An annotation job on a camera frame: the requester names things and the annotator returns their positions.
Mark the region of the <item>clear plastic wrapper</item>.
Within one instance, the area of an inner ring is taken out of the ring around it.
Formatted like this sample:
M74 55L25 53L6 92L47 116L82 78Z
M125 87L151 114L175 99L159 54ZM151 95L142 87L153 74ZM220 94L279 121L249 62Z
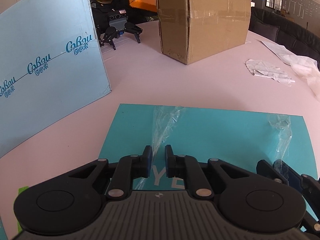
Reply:
M291 118L285 114L268 114L267 119L271 127L278 131L275 158L283 161L292 139Z

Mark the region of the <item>clear plastic wrapper strip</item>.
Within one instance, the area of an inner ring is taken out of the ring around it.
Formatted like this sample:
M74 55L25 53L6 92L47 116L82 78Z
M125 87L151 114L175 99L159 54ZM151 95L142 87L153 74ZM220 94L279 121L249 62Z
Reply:
M152 159L149 178L141 178L135 190L183 189L183 184L174 186L176 179L167 177L164 148L181 120L186 108L181 106L155 106L153 110L151 147Z

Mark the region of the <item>person in black jacket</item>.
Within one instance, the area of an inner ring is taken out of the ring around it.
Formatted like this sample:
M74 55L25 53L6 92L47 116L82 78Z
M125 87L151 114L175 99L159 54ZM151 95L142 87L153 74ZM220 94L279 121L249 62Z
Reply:
M108 22L108 13L112 11L125 11L129 17L128 0L92 0L91 10L95 27L100 33L104 33L110 26Z

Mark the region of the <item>light blue tissue carton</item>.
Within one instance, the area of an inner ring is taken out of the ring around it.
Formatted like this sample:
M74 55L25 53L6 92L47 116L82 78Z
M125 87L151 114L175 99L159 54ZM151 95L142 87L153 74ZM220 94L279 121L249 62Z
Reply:
M89 0L1 14L1 155L110 92Z

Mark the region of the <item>teal paper mat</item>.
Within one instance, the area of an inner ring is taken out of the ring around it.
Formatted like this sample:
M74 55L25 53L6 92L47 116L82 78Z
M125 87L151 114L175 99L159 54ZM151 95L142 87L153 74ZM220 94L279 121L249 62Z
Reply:
M120 105L100 152L116 163L120 158L141 155L151 146L152 105ZM220 159L257 174L261 160L273 165L278 131L266 113L186 108L168 143L175 155L189 155L199 163ZM298 174L318 180L309 133L301 116L290 115L292 139L283 159ZM319 239L319 232L292 228L280 233L255 233L224 219L207 200L197 200L185 187L175 190L135 190L109 202L96 221L103 239ZM184 182L181 178L172 184Z

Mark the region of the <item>brown cardboard box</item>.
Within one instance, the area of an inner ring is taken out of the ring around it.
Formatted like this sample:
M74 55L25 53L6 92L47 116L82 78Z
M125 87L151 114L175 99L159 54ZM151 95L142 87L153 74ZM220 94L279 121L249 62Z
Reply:
M161 52L191 64L245 43L251 0L156 0Z

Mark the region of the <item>white plastic bag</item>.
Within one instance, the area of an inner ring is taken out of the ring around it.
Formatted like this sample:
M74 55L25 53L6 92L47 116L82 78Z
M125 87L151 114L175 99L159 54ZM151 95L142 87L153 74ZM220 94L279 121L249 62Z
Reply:
M319 69L317 61L307 57L299 56L283 45L262 41L262 43L272 51L283 63L291 67L295 74L306 80L309 88L312 90L315 98L319 101Z

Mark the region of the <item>crumpled white paper sheet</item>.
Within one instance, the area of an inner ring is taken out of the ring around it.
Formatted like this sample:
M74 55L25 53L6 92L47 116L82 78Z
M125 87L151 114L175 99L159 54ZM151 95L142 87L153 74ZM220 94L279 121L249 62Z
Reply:
M295 83L289 74L266 61L249 59L246 61L246 67L253 76L272 79L289 87Z

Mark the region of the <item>black sofa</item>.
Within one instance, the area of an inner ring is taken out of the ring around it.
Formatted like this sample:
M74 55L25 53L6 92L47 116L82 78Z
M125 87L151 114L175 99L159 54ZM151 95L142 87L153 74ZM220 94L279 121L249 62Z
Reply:
M295 22L257 7L251 8L249 30L256 32L256 27L272 27L272 33L265 37L283 45L289 51L300 56L308 56L319 62L319 37Z

